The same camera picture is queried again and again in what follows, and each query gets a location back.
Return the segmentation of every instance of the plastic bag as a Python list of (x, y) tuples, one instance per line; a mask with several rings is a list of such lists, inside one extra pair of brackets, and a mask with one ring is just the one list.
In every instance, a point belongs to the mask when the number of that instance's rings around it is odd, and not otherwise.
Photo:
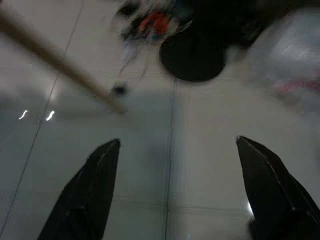
[(255, 85), (264, 86), (320, 120), (320, 9), (298, 10), (267, 28), (249, 59)]

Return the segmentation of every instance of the wooden stick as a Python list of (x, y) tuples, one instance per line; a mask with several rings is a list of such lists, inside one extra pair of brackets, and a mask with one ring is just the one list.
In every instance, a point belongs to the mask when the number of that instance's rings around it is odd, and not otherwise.
[(87, 89), (93, 95), (110, 106), (112, 110), (120, 114), (124, 112), (122, 106), (112, 97), (108, 96), (106, 92), (97, 87), (89, 75), (82, 72), (72, 63), (62, 60), (56, 53), (49, 50), (48, 47), (45, 47), (47, 44), (43, 44), (39, 38), (24, 30), (20, 24), (5, 14), (3, 10), (0, 10), (0, 31), (9, 36), (13, 41), (19, 43), (28, 51), (46, 61), (61, 73), (68, 76), (76, 84)]

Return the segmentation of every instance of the floor tile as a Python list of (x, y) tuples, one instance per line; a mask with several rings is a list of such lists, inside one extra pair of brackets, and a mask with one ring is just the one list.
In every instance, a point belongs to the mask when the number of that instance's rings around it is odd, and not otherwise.
[(228, 212), (171, 210), (168, 215), (167, 239), (250, 240), (248, 220)]
[[(39, 236), (59, 192), (19, 191), (7, 220), (2, 240), (35, 240)], [(163, 207), (137, 204), (114, 197), (103, 239), (163, 240)]]
[(277, 153), (320, 205), (316, 148), (300, 116), (242, 85), (179, 83), (174, 107), (171, 204), (241, 209), (247, 204), (235, 138), (243, 135)]
[(1, 240), (37, 239), (59, 194), (59, 192), (19, 191)]
[[(107, 76), (100, 78), (101, 81), (108, 79)], [(133, 234), (142, 239), (162, 239), (174, 80), (159, 74), (146, 74), (127, 96), (118, 99), (126, 107), (123, 116), (110, 112), (90, 94), (77, 92), (79, 89), (62, 76), (56, 86), (52, 95), (57, 98), (50, 101), (45, 117), (51, 111), (54, 114), (44, 121), (37, 135), (18, 191), (21, 197), (16, 198), (1, 240), (12, 239), (11, 236), (18, 240), (21, 234), (32, 239), (39, 234), (40, 222), (48, 217), (57, 193), (95, 148), (115, 138), (120, 139), (121, 148), (114, 198), (125, 204), (138, 204), (142, 210), (130, 206), (124, 211), (126, 208), (115, 203), (111, 208), (107, 236), (119, 235), (117, 239), (127, 239), (128, 234)], [(24, 198), (30, 198), (29, 206), (24, 206)], [(47, 199), (48, 204), (43, 200), (44, 204), (38, 210), (33, 206), (40, 204), (37, 201), (41, 198)], [(152, 207), (144, 210), (144, 205), (156, 206), (156, 210)], [(27, 213), (20, 214), (19, 208), (25, 208)], [(31, 229), (24, 223), (34, 215), (41, 217)], [(122, 221), (127, 224), (128, 231), (119, 229), (118, 224)]]
[(4, 226), (14, 194), (12, 189), (0, 188), (0, 229)]
[(16, 189), (55, 79), (54, 72), (1, 71), (0, 188)]

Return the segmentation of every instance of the black object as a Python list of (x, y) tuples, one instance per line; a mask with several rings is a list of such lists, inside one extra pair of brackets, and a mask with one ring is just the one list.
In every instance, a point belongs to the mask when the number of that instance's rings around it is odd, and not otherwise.
[(122, 97), (122, 96), (126, 95), (128, 92), (127, 85), (125, 83), (122, 85), (116, 85), (112, 88), (111, 92), (115, 96)]
[(117, 12), (116, 15), (117, 16), (122, 16), (122, 17), (130, 17), (131, 15), (133, 15), (138, 8), (140, 7), (140, 3), (139, 2), (126, 2)]
[(189, 28), (168, 37), (161, 45), (160, 60), (174, 77), (204, 82), (218, 76), (231, 44), (249, 46), (256, 31), (254, 0), (195, 0)]
[(120, 142), (98, 147), (63, 189), (38, 240), (100, 240), (113, 198)]
[(319, 240), (320, 210), (281, 159), (243, 136), (236, 141), (254, 240)]

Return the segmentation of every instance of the white tile floor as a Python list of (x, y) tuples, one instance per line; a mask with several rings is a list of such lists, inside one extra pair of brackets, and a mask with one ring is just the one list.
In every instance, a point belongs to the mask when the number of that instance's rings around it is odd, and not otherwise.
[(0, 34), (0, 240), (36, 239), (63, 186), (114, 138), (121, 149), (104, 239), (249, 239), (237, 135), (277, 153), (320, 206), (318, 136), (278, 100), (245, 86), (245, 60), (188, 85), (148, 46), (119, 76), (123, 50), (111, 25), (118, 2), (3, 1), (105, 91), (122, 80), (135, 87), (119, 99), (127, 111), (118, 117)]

